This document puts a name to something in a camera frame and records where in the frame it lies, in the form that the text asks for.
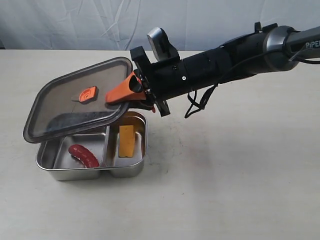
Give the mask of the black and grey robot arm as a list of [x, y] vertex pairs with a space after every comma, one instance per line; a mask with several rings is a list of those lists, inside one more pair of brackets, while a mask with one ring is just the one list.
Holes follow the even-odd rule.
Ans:
[[130, 103], [133, 107], [170, 114], [167, 101], [186, 95], [188, 118], [206, 108], [217, 86], [258, 74], [290, 71], [299, 63], [320, 62], [320, 29], [299, 31], [276, 23], [254, 25], [254, 32], [234, 38], [217, 48], [180, 58], [166, 32], [152, 29], [147, 38], [156, 62], [150, 62], [143, 47], [131, 49], [134, 70], [108, 91], [106, 103]]

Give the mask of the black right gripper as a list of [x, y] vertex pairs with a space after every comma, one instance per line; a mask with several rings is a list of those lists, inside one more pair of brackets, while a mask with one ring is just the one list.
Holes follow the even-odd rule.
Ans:
[[162, 117], [170, 115], [167, 100], [190, 92], [187, 70], [178, 51], [171, 46], [154, 63], [150, 62], [142, 46], [131, 49], [130, 56], [137, 67], [140, 79], [131, 73], [106, 93], [105, 102], [118, 104], [132, 101], [133, 109], [153, 113], [156, 112], [155, 104]]

